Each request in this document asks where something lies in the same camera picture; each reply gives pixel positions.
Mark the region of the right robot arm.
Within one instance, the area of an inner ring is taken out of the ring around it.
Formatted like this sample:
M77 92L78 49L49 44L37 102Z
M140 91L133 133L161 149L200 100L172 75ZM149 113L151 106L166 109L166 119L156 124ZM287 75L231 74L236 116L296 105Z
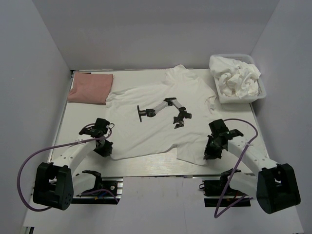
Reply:
M206 196L219 197L215 217L221 215L218 209L224 196L231 200L226 210L253 198L267 214L300 204L301 197L291 165L268 158L252 145L252 139L247 140L238 129L229 130L222 119L212 121L209 127L211 134L204 159L220 159L223 151L238 158L232 169L221 173L219 180L203 184Z

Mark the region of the white t shirt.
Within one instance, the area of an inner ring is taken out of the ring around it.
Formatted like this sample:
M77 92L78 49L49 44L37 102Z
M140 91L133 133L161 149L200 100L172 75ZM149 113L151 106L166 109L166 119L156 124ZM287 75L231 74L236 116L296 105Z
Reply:
M139 118L138 109L153 109L166 98L176 98L192 115L182 127L174 123L179 113L174 106L165 107L154 117ZM214 107L215 99L216 93L206 81L182 65L169 69L164 81L112 92L105 114L115 125L110 136L112 159L159 154L175 147L177 159L205 165L208 124L221 117Z

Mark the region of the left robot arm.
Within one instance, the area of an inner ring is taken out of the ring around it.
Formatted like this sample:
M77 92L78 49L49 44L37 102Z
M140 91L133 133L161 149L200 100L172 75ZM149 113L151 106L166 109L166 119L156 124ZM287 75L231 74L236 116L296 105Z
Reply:
M110 156L113 149L108 141L113 124L97 118L94 124L83 127L65 152L49 163L41 163L36 172L33 202L59 210L66 210L77 195L97 195L103 189L101 173L84 169L76 172L90 154Z

